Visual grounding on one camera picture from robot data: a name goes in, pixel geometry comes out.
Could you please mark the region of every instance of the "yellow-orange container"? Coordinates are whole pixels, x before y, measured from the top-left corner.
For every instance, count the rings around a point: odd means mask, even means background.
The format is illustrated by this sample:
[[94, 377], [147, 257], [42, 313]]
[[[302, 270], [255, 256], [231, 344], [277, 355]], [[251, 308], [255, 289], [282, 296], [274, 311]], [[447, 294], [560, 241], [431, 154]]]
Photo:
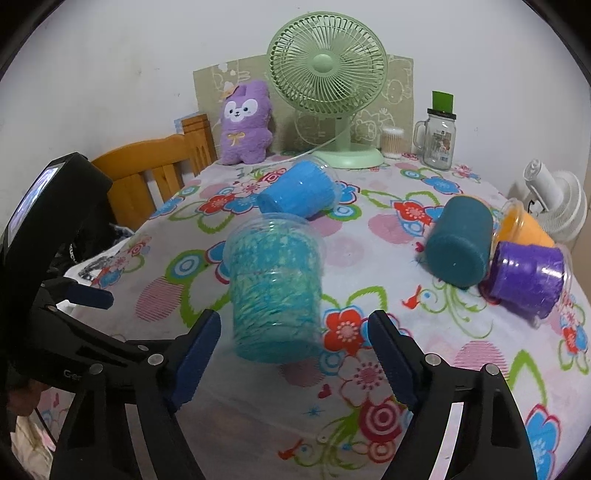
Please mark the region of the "yellow-orange container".
[[498, 242], [505, 241], [520, 245], [554, 246], [554, 241], [542, 230], [536, 219], [525, 211], [519, 200], [508, 200], [502, 214], [501, 225], [492, 239], [493, 252]]

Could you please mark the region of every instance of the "jar handle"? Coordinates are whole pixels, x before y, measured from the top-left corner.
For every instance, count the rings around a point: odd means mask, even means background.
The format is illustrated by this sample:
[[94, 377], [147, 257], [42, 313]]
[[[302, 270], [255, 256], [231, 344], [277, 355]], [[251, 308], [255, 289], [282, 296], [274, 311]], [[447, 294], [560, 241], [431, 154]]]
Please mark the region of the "jar handle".
[[419, 151], [423, 150], [423, 145], [419, 145], [417, 143], [418, 127], [420, 127], [421, 125], [426, 127], [425, 120], [421, 120], [420, 122], [417, 122], [417, 124], [414, 126], [414, 133], [413, 133], [413, 144], [415, 147], [418, 148]]

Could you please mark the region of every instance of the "wooden chair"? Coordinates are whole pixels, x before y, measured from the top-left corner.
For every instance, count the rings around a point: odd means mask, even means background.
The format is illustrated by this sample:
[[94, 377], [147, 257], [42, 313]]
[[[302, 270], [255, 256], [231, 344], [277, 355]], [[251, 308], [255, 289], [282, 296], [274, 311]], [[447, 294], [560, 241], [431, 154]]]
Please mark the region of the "wooden chair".
[[113, 180], [108, 198], [119, 225], [137, 230], [156, 210], [143, 172], [152, 172], [166, 202], [183, 188], [180, 162], [189, 160], [193, 173], [198, 175], [216, 161], [207, 115], [187, 118], [182, 125], [184, 135], [125, 145], [93, 162]]

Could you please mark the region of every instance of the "floral tablecloth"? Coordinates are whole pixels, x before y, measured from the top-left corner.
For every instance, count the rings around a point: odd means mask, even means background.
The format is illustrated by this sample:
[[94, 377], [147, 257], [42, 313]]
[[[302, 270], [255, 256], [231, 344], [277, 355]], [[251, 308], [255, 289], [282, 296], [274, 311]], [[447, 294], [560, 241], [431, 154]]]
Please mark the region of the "floral tablecloth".
[[[113, 292], [113, 307], [74, 311], [121, 340], [173, 338], [204, 308], [220, 313], [222, 338], [195, 398], [178, 413], [206, 477], [379, 479], [411, 417], [380, 382], [368, 341], [367, 317], [383, 309], [425, 352], [465, 368], [497, 364], [525, 421], [538, 478], [554, 478], [591, 424], [589, 303], [573, 282], [570, 297], [535, 330], [478, 288], [462, 291], [428, 273], [424, 238], [453, 195], [482, 199], [496, 218], [504, 204], [466, 166], [441, 173], [407, 154], [368, 170], [340, 170], [340, 204], [311, 223], [327, 249], [321, 354], [289, 365], [234, 355], [224, 243], [232, 229], [260, 215], [257, 194], [290, 165], [207, 168], [95, 281]], [[52, 393], [42, 408], [55, 430], [67, 411], [67, 398], [59, 395]], [[433, 479], [444, 478], [454, 443], [446, 436]]]

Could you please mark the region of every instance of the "small white fan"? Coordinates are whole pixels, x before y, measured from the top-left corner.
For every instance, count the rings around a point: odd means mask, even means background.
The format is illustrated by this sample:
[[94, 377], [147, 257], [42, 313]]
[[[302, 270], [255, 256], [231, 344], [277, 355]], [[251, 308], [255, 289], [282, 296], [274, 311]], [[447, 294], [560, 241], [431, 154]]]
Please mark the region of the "small white fan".
[[525, 184], [543, 210], [536, 218], [555, 242], [574, 239], [587, 218], [587, 197], [571, 171], [550, 173], [540, 160], [532, 160], [523, 172]]

